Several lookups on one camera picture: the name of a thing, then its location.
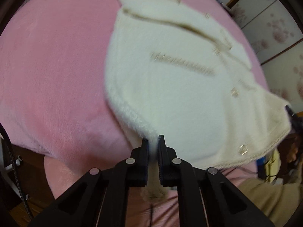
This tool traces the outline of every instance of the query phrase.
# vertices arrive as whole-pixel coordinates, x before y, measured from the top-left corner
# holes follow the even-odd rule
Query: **pink fabric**
[[[220,5],[182,1],[210,13],[244,45],[256,81],[267,88],[256,55]],[[118,9],[117,0],[31,0],[0,37],[1,123],[14,144],[47,155],[45,172],[56,198],[90,168],[106,169],[130,155],[103,95],[104,59]],[[256,171],[255,163],[248,168]],[[228,178],[238,185],[253,176],[236,169]],[[149,206],[137,190],[131,190],[127,226],[148,226]],[[176,200],[170,192],[157,206],[153,226],[178,226]]]

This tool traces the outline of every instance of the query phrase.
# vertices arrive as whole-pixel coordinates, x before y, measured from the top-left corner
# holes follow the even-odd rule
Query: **pink plush surface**
[[[244,45],[256,81],[267,88],[256,55],[220,5],[182,2],[210,13]],[[90,168],[107,169],[130,155],[103,93],[104,59],[118,9],[117,0],[31,0],[0,37],[1,123],[14,144],[47,155],[45,172],[56,198]],[[248,167],[255,170],[254,163]],[[229,179],[238,185],[255,176],[242,174],[233,171]],[[136,189],[131,193],[138,195]],[[157,206],[159,226],[178,225],[176,199],[170,195],[167,205]],[[140,226],[148,226],[149,207],[132,200],[146,210],[136,213],[143,216]],[[169,217],[161,218],[161,209]],[[131,217],[135,212],[128,211],[128,226],[138,226]]]

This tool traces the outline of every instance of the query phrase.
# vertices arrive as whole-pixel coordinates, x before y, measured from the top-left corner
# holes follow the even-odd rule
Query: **white fleece fabric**
[[[180,0],[120,0],[105,89],[133,147],[158,135],[193,166],[256,160],[290,131],[288,103],[255,81],[241,44]]]

